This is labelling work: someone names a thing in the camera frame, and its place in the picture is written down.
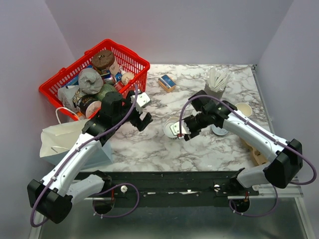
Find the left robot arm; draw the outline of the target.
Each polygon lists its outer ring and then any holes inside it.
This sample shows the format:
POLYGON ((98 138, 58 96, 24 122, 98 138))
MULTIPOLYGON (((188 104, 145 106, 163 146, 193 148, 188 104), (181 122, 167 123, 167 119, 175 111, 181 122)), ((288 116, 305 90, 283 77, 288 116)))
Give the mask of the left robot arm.
POLYGON ((139 90, 130 91, 126 97, 118 92, 108 92, 101 108, 88 120, 73 147, 63 159, 40 181, 31 180, 27 186, 32 212, 30 223, 33 227, 35 213, 45 216, 44 221, 56 224, 70 213, 72 206, 89 196, 107 196, 116 186, 111 176, 101 171, 91 173, 87 178, 73 183, 73 180, 102 146, 115 134, 122 124, 129 122, 143 131, 152 122, 147 113, 140 118, 143 109, 151 103, 149 96, 139 90))

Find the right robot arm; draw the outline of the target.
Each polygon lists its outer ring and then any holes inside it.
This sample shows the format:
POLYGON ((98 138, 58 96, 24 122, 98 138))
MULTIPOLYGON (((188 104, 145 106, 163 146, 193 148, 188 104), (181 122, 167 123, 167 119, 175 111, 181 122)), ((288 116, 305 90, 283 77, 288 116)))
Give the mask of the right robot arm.
POLYGON ((254 168, 240 169, 229 183, 233 194, 241 195, 253 185, 267 183, 284 189, 301 170, 302 144, 298 140, 288 141, 271 134, 244 116, 233 104, 209 96, 203 90, 189 98, 188 103, 198 113, 181 119, 182 127, 186 129, 183 134, 186 141, 213 124, 245 140, 268 161, 254 168))

